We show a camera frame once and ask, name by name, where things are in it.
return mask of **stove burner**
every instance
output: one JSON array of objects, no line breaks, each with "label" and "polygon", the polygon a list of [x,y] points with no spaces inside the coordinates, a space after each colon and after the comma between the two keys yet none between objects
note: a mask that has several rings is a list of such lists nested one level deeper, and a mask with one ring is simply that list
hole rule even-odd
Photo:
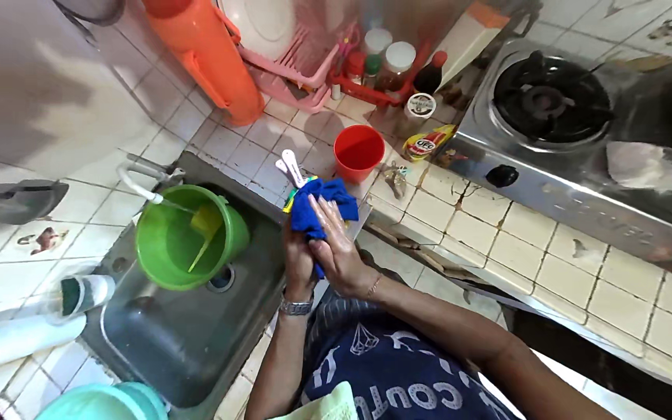
[{"label": "stove burner", "polygon": [[540,51],[499,75],[493,103],[513,129],[550,143],[591,138],[613,119],[608,94],[591,72]]}]

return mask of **red basket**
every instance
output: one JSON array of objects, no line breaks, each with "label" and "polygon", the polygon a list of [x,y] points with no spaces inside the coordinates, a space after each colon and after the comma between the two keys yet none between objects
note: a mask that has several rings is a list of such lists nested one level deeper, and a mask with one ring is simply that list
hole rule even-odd
[{"label": "red basket", "polygon": [[429,59],[429,53],[429,43],[422,43],[422,45],[419,47],[419,50],[416,52],[414,64],[411,65],[411,69],[406,75],[406,80],[403,82],[403,87],[401,87],[401,90],[398,91],[398,99],[394,99],[388,96],[386,93],[378,92],[374,89],[362,86],[361,84],[354,83],[343,75],[337,75],[335,68],[331,69],[331,72],[329,73],[329,80],[331,84],[340,84],[342,93],[353,96],[359,100],[363,100],[377,106],[400,106],[406,102],[408,97],[410,97],[414,92],[412,89],[414,77],[417,75],[419,70],[422,69],[424,63],[426,63]]}]

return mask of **stainless steel sink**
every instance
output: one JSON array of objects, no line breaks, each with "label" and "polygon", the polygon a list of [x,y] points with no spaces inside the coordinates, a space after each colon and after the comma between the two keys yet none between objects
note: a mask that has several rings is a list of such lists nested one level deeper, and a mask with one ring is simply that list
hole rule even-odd
[{"label": "stainless steel sink", "polygon": [[126,229],[97,273],[118,281],[106,306],[90,311],[84,340],[124,380],[141,380],[172,405],[171,418],[211,418],[276,310],[284,285],[281,230],[274,205],[184,153],[186,183],[223,195],[251,231],[230,262],[232,280],[169,291],[148,280]]}]

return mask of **hand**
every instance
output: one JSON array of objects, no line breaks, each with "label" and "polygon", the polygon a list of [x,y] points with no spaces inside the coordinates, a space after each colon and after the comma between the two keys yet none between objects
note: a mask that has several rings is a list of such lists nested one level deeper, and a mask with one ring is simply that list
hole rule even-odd
[{"label": "hand", "polygon": [[354,245],[347,237],[338,206],[323,197],[315,200],[308,196],[318,221],[327,238],[325,241],[310,241],[310,249],[320,262],[331,285],[346,298],[367,299],[369,290],[378,280],[379,273],[365,265]]},{"label": "hand", "polygon": [[305,236],[292,232],[287,220],[284,229],[285,273],[287,290],[285,298],[290,302],[308,302],[313,294],[313,254],[305,243]]}]

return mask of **green bottle cap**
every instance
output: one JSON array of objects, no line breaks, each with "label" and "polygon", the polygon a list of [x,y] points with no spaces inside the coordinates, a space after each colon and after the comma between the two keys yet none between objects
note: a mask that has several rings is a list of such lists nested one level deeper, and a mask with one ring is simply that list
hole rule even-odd
[{"label": "green bottle cap", "polygon": [[380,54],[371,54],[367,56],[367,59],[364,61],[364,74],[366,75],[376,75],[380,71],[380,64],[382,64],[382,58]]}]

